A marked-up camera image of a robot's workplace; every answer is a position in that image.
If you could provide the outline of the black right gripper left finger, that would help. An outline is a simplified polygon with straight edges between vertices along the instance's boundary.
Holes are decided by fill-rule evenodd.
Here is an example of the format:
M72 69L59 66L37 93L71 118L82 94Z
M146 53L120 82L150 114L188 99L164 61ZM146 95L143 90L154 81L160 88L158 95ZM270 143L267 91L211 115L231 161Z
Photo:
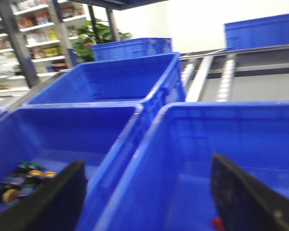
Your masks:
M72 231L86 196L85 163L71 162L30 196L0 213L0 231Z

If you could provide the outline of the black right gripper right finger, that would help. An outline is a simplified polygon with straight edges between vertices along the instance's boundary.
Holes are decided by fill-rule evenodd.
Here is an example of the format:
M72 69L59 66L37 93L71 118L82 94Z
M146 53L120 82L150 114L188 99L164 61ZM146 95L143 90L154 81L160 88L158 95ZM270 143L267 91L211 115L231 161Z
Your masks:
M210 191L227 231L289 231L289 199L223 154L213 153Z

